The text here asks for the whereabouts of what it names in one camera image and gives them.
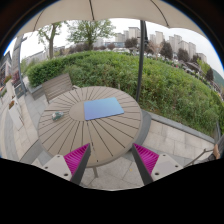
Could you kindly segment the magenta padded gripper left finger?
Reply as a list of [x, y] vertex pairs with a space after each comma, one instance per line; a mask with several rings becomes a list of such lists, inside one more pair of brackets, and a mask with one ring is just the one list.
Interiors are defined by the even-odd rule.
[[90, 152], [90, 144], [86, 144], [65, 156], [57, 154], [42, 169], [79, 185], [89, 160]]

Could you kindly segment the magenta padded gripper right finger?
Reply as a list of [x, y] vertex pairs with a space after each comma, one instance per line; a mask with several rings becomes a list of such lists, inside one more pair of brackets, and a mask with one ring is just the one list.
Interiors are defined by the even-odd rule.
[[168, 154], [157, 154], [141, 145], [132, 145], [132, 154], [145, 185], [182, 169]]

